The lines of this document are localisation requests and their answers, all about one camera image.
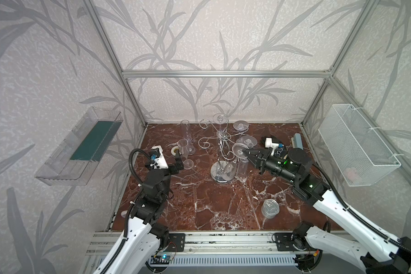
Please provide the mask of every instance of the gray floor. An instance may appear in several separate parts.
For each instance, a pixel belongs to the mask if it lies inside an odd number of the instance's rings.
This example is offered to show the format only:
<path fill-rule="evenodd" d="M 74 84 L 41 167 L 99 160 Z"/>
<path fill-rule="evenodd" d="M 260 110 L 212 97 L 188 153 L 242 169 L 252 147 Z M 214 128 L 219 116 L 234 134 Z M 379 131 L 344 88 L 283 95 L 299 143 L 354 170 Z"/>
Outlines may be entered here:
<path fill-rule="evenodd" d="M 139 274 L 150 274 L 146 267 Z M 222 267 L 169 267 L 163 274 L 301 274 L 293 266 L 222 266 Z M 312 274 L 360 274 L 354 265 L 330 254 L 324 254 L 321 262 Z"/>

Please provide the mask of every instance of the brown marbled tabletop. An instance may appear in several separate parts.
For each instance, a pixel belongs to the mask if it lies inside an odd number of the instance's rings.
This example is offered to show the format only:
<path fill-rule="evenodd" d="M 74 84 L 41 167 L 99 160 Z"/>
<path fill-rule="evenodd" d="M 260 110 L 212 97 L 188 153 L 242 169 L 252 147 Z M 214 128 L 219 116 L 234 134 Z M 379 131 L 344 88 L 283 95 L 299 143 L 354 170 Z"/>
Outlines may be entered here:
<path fill-rule="evenodd" d="M 226 185 L 217 184 L 210 176 L 210 167 L 217 161 L 216 140 L 211 140 L 212 147 L 206 150 L 197 143 L 201 137 L 213 136 L 213 128 L 209 126 L 208 129 L 202 129 L 198 124 L 191 124 L 191 130 L 196 153 L 189 159 L 193 160 L 195 166 L 172 176 L 174 197 L 168 200 L 158 221 L 171 231 L 293 230 L 301 221 L 323 227 L 328 220 L 324 214 L 295 197 L 291 193 L 290 183 L 274 178 L 268 172 L 261 176 L 251 164 L 248 165 L 248 177 L 245 180 L 234 179 Z M 229 125 L 229 132 L 237 132 L 232 124 Z M 259 142 L 262 136 L 273 135 L 290 146 L 290 139 L 295 133 L 301 134 L 298 124 L 250 124 L 246 134 L 256 137 Z M 303 134 L 301 137 L 305 150 L 312 155 Z M 166 161 L 174 163 L 170 150 L 181 138 L 181 129 L 177 124 L 150 124 L 141 148 L 148 151 L 154 145 L 161 145 Z M 144 161 L 144 156 L 139 154 L 135 164 L 135 170 L 142 179 L 147 173 Z M 114 220 L 114 231 L 123 230 L 124 218 L 121 212 L 128 209 L 129 202 L 137 192 L 137 183 L 131 177 Z M 273 219 L 266 219 L 262 215 L 261 207 L 266 199 L 275 199 L 279 203 L 280 212 Z M 332 229 L 341 228 L 332 222 Z"/>

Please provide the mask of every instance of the white mesh basket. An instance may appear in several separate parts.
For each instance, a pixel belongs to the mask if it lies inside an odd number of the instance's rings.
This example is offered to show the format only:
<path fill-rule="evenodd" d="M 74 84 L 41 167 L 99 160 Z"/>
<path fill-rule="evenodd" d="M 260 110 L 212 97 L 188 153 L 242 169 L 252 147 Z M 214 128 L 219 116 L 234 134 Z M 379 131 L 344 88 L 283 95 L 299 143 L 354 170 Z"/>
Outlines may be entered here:
<path fill-rule="evenodd" d="M 318 131 L 350 186 L 372 185 L 400 167 L 397 157 L 351 104 L 332 105 Z"/>

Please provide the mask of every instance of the wall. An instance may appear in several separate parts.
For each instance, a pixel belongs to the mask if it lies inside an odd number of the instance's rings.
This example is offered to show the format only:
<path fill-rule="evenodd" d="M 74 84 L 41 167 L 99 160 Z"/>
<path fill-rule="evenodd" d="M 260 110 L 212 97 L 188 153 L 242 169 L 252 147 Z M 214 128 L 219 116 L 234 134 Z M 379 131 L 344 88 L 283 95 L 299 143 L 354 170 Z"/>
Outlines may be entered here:
<path fill-rule="evenodd" d="M 364 1 L 94 3 L 123 70 L 327 70 Z M 199 121 L 220 111 L 228 113 L 231 121 L 301 121 L 295 118 L 302 118 L 320 83 L 271 79 L 260 87 L 267 88 L 274 81 L 278 83 L 269 88 L 295 93 L 272 91 L 271 96 L 257 97 L 253 92 L 262 91 L 250 89 L 256 88 L 259 79 L 129 81 L 147 120 L 164 122 L 186 119 L 186 115 Z M 272 107 L 275 96 L 279 103 Z M 283 107 L 291 100 L 290 110 Z M 249 110 L 255 115 L 247 117 L 241 108 L 252 101 Z M 173 113 L 176 103 L 178 113 Z"/>
<path fill-rule="evenodd" d="M 411 1 L 381 1 L 335 77 L 411 162 Z M 334 103 L 329 87 L 305 128 L 323 167 L 345 200 L 373 222 L 411 237 L 411 186 L 399 170 L 372 186 L 349 187 L 318 128 Z"/>
<path fill-rule="evenodd" d="M 90 182 L 35 179 L 90 106 L 124 118 Z M 0 273 L 76 273 L 141 133 L 80 1 L 0 1 Z"/>

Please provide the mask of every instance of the leaf pattern wallpaper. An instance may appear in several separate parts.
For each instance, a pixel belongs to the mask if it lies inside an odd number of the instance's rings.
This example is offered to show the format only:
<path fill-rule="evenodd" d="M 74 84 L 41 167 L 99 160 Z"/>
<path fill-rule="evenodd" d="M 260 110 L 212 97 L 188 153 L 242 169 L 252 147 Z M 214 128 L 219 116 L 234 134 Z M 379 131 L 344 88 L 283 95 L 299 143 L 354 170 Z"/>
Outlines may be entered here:
<path fill-rule="evenodd" d="M 411 162 L 410 0 L 378 3 L 335 77 Z M 411 186 L 399 171 L 365 191 L 342 178 L 318 133 L 333 103 L 344 101 L 329 87 L 306 125 L 323 166 L 349 203 L 390 232 L 411 237 Z"/>
<path fill-rule="evenodd" d="M 124 119 L 90 182 L 35 179 L 90 106 Z M 80 1 L 0 0 L 0 273 L 76 273 L 142 133 Z"/>
<path fill-rule="evenodd" d="M 326 70 L 364 4 L 346 2 L 94 1 L 124 70 Z M 153 122 L 301 121 L 321 81 L 129 79 Z"/>

